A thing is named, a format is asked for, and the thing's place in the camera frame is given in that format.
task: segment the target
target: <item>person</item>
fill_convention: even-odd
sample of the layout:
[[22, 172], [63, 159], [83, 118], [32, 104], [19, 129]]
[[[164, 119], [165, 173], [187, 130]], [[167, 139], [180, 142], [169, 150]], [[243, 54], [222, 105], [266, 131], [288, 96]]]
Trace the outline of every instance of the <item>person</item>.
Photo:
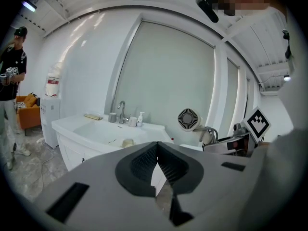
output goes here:
[[281, 12], [287, 21], [291, 80], [283, 85], [278, 96], [288, 112], [294, 130], [268, 144], [267, 149], [259, 148], [267, 150], [263, 168], [243, 211], [243, 221], [238, 227], [240, 230], [251, 227], [257, 230], [268, 223], [286, 204], [290, 204], [289, 201], [294, 198], [295, 193], [300, 191], [299, 186], [307, 170], [308, 44], [293, 14], [279, 0], [212, 1], [213, 8], [218, 5], [228, 13], [232, 11], [233, 15], [236, 15], [236, 12], [248, 15], [249, 11], [272, 7]]
[[23, 43], [26, 39], [26, 35], [26, 27], [17, 29], [14, 33], [14, 39], [9, 42], [0, 53], [0, 63], [2, 63], [0, 75], [3, 76], [10, 67], [18, 68], [18, 73], [13, 75], [13, 77], [0, 77], [0, 148], [5, 156], [9, 170], [13, 168], [14, 156], [9, 148], [8, 136], [5, 131], [5, 113], [15, 137], [17, 151], [25, 156], [31, 155], [31, 152], [25, 148], [24, 133], [18, 125], [16, 115], [18, 85], [25, 79], [26, 74], [27, 56], [23, 50]]

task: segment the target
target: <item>soap dispenser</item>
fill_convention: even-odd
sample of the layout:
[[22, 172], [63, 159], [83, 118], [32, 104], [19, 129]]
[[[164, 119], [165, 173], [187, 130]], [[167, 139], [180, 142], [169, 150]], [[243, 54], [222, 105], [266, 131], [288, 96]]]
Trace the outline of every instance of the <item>soap dispenser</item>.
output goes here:
[[137, 120], [137, 126], [138, 127], [141, 127], [142, 126], [142, 120], [143, 120], [143, 115], [144, 112], [140, 112], [140, 116], [138, 117], [138, 120]]

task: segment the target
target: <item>black t-shirt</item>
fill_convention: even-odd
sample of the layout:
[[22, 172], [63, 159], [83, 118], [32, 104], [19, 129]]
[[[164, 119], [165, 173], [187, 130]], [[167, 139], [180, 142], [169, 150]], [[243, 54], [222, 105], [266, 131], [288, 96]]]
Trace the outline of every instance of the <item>black t-shirt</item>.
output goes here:
[[[6, 73], [6, 69], [10, 67], [18, 68], [18, 75], [26, 73], [27, 56], [23, 49], [15, 50], [13, 46], [8, 47], [1, 57], [3, 61], [0, 75]], [[0, 101], [13, 100], [16, 98], [18, 91], [18, 83], [3, 86], [0, 83]]]

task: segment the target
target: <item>chrome faucet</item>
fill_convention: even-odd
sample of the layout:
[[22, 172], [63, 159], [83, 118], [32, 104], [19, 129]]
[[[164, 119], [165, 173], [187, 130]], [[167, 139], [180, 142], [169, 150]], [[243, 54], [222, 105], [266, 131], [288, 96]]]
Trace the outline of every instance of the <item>chrome faucet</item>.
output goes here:
[[121, 115], [120, 115], [120, 121], [119, 121], [119, 123], [120, 123], [120, 124], [123, 124], [124, 121], [128, 121], [128, 119], [124, 117], [124, 110], [125, 110], [125, 102], [124, 102], [124, 101], [121, 101], [117, 108], [120, 109], [121, 106], [122, 106], [122, 113], [121, 113]]

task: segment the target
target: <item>orange sofa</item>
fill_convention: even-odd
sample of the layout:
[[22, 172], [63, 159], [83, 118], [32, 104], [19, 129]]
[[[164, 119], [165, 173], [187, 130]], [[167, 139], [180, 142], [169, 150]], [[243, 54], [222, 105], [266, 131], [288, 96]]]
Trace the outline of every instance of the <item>orange sofa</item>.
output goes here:
[[[26, 96], [17, 96], [17, 102], [23, 102]], [[40, 112], [39, 106], [36, 104], [32, 107], [18, 108], [17, 110], [17, 120], [20, 124], [21, 129], [32, 128], [41, 125], [40, 122]]]

